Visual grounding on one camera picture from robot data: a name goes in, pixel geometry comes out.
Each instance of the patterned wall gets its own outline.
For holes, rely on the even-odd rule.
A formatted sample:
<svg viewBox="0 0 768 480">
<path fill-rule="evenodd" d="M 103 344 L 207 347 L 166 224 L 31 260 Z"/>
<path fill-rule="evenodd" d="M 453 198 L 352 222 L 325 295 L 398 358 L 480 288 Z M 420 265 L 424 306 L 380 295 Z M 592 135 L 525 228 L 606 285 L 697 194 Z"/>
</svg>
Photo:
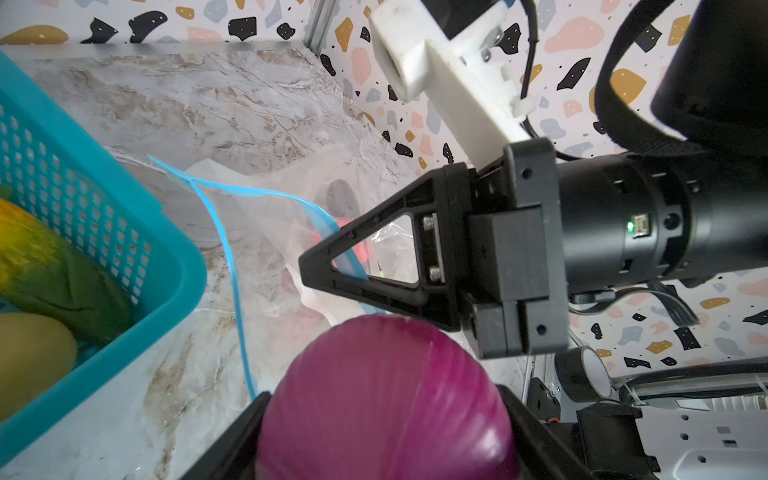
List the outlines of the patterned wall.
<svg viewBox="0 0 768 480">
<path fill-rule="evenodd" d="M 417 173 L 466 156 L 425 95 L 404 104 L 389 88 L 369 43 L 367 16 L 384 0 L 339 0 L 321 60 L 346 95 Z M 531 82 L 531 123 L 566 153 L 592 157 L 622 151 L 594 114 L 592 90 L 604 56 L 632 0 L 540 0 L 540 43 Z M 614 89 L 637 113 L 661 127 L 650 100 L 680 43 L 697 0 L 680 0 L 652 23 L 613 74 Z M 527 22 L 517 2 L 492 62 L 510 62 L 522 76 Z M 571 317 L 571 328 L 594 347 L 611 375 L 768 355 L 768 269 L 725 273 L 696 289 L 672 282 L 701 325 L 680 329 L 655 298 L 635 295 L 606 314 Z"/>
<path fill-rule="evenodd" d="M 7 0 L 0 45 L 301 40 L 314 0 Z"/>
</svg>

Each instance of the metal bolt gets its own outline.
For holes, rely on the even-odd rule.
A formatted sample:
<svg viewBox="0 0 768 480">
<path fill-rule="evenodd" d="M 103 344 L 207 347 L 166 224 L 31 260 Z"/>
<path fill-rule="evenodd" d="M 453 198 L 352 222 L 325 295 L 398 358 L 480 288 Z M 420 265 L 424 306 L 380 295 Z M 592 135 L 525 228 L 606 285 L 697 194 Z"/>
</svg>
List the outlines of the metal bolt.
<svg viewBox="0 0 768 480">
<path fill-rule="evenodd" d="M 435 228 L 435 218 L 433 216 L 422 218 L 422 227 L 424 230 L 430 231 Z"/>
<path fill-rule="evenodd" d="M 440 267 L 437 265 L 432 265 L 429 267 L 429 279 L 433 282 L 437 282 L 440 280 Z"/>
</svg>

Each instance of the black bracket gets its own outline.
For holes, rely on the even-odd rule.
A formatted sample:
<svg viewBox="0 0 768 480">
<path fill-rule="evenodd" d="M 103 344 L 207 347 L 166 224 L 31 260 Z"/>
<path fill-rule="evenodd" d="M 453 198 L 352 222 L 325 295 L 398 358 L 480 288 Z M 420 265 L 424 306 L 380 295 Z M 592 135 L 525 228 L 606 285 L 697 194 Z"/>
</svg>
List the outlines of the black bracket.
<svg viewBox="0 0 768 480">
<path fill-rule="evenodd" d="M 509 144 L 475 172 L 432 170 L 299 258 L 304 285 L 450 332 L 480 359 L 567 348 L 559 176 L 546 138 Z M 412 219 L 419 281 L 339 272 L 333 261 L 402 215 Z"/>
</svg>

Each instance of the ziplock bag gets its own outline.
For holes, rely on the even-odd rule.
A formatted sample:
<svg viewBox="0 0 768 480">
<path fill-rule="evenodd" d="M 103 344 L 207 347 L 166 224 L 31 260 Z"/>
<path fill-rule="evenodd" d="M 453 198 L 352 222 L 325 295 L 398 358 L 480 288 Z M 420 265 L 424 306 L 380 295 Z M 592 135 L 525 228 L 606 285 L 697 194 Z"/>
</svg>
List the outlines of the ziplock bag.
<svg viewBox="0 0 768 480">
<path fill-rule="evenodd" d="M 407 165 L 394 176 L 398 181 L 387 181 L 381 167 L 335 144 L 281 170 L 250 176 L 210 160 L 186 172 L 152 160 L 195 191 L 217 225 L 237 285 L 237 328 L 252 396 L 272 389 L 295 355 L 325 329 L 377 311 L 304 287 L 298 258 L 413 180 Z M 382 228 L 338 257 L 336 267 L 358 278 L 415 281 L 410 221 Z"/>
</svg>

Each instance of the marble countertop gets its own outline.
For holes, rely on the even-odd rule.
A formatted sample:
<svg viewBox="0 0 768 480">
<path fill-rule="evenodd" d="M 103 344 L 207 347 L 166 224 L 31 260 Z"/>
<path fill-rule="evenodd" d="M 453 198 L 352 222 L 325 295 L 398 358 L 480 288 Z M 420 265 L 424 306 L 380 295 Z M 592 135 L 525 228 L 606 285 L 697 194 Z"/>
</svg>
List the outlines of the marble countertop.
<svg viewBox="0 0 768 480">
<path fill-rule="evenodd" d="M 342 144 L 376 173 L 384 197 L 414 170 L 304 47 L 15 60 L 163 203 L 201 248 L 208 282 L 186 319 L 0 470 L 0 480 L 178 478 L 250 399 L 216 230 L 199 200 L 147 167 L 146 155 L 181 169 L 210 158 L 248 175 Z M 251 311 L 286 333 L 267 338 L 275 358 L 257 372 L 260 389 L 273 389 L 329 323 L 302 304 L 269 241 L 249 243 L 238 262 L 252 269 L 241 282 Z M 483 363 L 521 395 L 527 359 Z"/>
</svg>

